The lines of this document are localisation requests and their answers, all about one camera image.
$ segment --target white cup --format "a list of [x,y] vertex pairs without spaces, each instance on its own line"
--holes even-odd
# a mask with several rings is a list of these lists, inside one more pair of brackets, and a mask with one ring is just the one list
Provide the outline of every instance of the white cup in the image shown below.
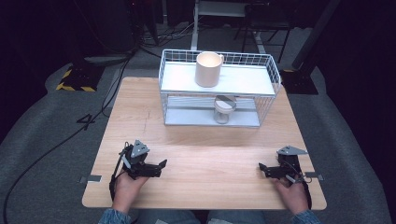
[[195,82],[202,87],[214,87],[219,83],[224,56],[212,51],[204,51],[197,56]]

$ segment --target wooden table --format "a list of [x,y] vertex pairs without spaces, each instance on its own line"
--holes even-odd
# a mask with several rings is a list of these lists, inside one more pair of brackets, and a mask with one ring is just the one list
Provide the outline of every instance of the wooden table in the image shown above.
[[[278,166],[278,149],[305,149],[283,88],[260,128],[165,126],[158,79],[126,77],[92,168],[102,181],[88,183],[85,206],[111,206],[110,177],[124,143],[135,139],[150,149],[146,163],[168,159],[161,177],[152,177],[142,188],[133,204],[137,208],[285,209],[259,162]],[[304,172],[314,172],[308,155],[299,160]],[[308,186],[313,209],[324,209],[318,180]]]

